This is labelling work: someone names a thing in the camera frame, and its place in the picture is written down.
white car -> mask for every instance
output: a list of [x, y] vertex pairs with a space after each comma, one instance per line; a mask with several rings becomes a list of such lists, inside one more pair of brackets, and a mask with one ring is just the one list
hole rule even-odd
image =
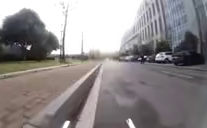
[[160, 52], [155, 57], [156, 62], [170, 63], [172, 62], [172, 52]]

grass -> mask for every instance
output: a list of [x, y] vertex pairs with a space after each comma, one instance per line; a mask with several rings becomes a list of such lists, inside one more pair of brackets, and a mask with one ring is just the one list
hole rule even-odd
[[34, 68], [48, 67], [48, 66], [56, 66], [60, 63], [55, 60], [45, 60], [45, 61], [17, 61], [17, 62], [5, 62], [0, 63], [0, 74], [15, 72], [15, 71], [23, 71]]

traffic lane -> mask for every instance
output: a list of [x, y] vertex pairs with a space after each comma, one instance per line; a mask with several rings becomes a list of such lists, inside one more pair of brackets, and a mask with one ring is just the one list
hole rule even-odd
[[182, 68], [175, 68], [175, 67], [166, 67], [166, 66], [158, 66], [158, 65], [148, 65], [152, 70], [158, 71], [169, 71], [176, 74], [183, 74], [186, 76], [193, 76], [196, 79], [200, 79], [201, 81], [207, 81], [207, 72], [206, 71], [196, 71], [196, 70], [187, 70]]
[[194, 105], [205, 99], [205, 88], [138, 63], [107, 62], [95, 128], [127, 128], [128, 118], [136, 127], [185, 127], [195, 115]]

parked car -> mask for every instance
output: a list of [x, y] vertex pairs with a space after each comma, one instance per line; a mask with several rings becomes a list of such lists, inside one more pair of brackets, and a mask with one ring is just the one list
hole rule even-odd
[[130, 57], [130, 61], [132, 61], [132, 62], [139, 61], [138, 59], [139, 59], [139, 57], [136, 56], [136, 55], [133, 55], [133, 56]]
[[175, 65], [196, 65], [203, 64], [204, 58], [201, 54], [194, 51], [180, 51], [173, 54]]
[[171, 63], [172, 62], [172, 52], [160, 52], [156, 55], [155, 61], [157, 63]]
[[134, 55], [129, 55], [129, 56], [121, 56], [119, 57], [119, 61], [126, 61], [126, 62], [134, 62], [134, 61], [138, 61], [138, 56], [134, 56]]
[[155, 55], [148, 56], [147, 62], [154, 63], [155, 62]]

road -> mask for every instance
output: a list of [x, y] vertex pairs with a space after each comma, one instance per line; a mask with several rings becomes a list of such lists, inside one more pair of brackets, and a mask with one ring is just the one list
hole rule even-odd
[[22, 128], [96, 64], [87, 62], [0, 80], [0, 128]]
[[94, 128], [207, 128], [207, 73], [106, 61]]

